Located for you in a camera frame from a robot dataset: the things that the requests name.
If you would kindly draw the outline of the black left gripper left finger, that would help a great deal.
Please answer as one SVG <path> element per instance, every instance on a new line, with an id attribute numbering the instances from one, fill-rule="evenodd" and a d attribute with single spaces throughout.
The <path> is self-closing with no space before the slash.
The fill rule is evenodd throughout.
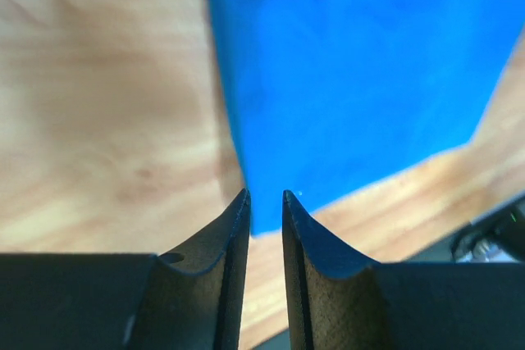
<path id="1" fill-rule="evenodd" d="M 161 255 L 4 253 L 4 349 L 235 349 L 251 200 Z"/>

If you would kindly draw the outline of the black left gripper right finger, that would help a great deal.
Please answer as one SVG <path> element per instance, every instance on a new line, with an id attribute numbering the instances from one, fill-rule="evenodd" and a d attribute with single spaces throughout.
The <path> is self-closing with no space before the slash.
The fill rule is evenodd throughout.
<path id="1" fill-rule="evenodd" d="M 335 236 L 284 192 L 290 346 L 523 348 L 524 262 L 452 261 L 450 246 L 461 229 L 405 261 L 379 262 Z"/>

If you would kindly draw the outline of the blue t shirt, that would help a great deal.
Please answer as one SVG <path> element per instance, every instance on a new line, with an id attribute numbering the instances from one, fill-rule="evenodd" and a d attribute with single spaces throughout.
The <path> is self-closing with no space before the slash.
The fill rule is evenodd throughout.
<path id="1" fill-rule="evenodd" d="M 208 0 L 253 235 L 464 145 L 524 0 Z"/>

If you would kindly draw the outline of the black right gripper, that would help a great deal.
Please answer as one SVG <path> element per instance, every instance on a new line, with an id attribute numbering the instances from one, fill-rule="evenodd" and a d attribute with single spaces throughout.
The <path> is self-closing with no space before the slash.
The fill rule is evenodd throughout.
<path id="1" fill-rule="evenodd" d="M 450 253 L 454 262 L 524 262 L 524 194 L 463 227 Z"/>

